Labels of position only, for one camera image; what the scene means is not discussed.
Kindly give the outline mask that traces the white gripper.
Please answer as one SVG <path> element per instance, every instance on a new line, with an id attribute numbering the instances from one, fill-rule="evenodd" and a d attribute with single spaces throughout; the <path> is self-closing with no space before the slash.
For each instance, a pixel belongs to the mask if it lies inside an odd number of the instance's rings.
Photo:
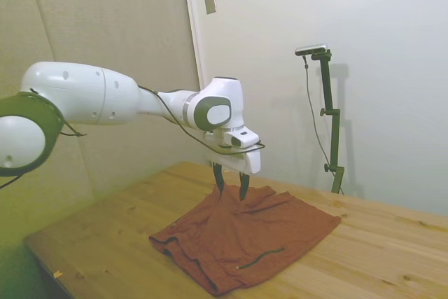
<path id="1" fill-rule="evenodd" d="M 240 188 L 239 199 L 243 201 L 249 189 L 250 176 L 257 174 L 261 169 L 260 149 L 257 147 L 241 148 L 217 148 L 218 152 L 206 150 L 205 158 L 212 163 L 213 175 L 216 187 L 221 195 L 225 182 L 222 166 L 239 173 Z"/>

